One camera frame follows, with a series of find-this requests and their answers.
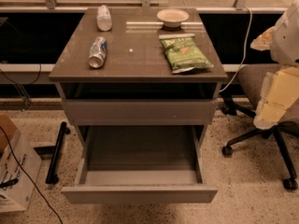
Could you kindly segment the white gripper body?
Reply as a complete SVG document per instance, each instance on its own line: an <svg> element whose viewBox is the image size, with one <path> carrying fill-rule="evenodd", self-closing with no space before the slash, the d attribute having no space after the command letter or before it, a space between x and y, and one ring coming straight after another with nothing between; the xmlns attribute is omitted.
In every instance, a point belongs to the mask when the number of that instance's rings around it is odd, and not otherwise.
<svg viewBox="0 0 299 224"><path fill-rule="evenodd" d="M277 20L271 37L273 61L284 65L299 65L299 0L294 0Z"/></svg>

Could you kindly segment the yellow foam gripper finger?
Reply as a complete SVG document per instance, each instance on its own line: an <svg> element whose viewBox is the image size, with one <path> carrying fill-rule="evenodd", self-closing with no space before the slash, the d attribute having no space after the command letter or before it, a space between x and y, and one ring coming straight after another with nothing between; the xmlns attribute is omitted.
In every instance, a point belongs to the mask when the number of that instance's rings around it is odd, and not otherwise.
<svg viewBox="0 0 299 224"><path fill-rule="evenodd" d="M299 99L299 69L287 67L267 72L261 89L261 100L256 109L254 125L267 130L277 125Z"/></svg>
<svg viewBox="0 0 299 224"><path fill-rule="evenodd" d="M270 50L273 32L274 27L268 28L251 42L250 47L258 51Z"/></svg>

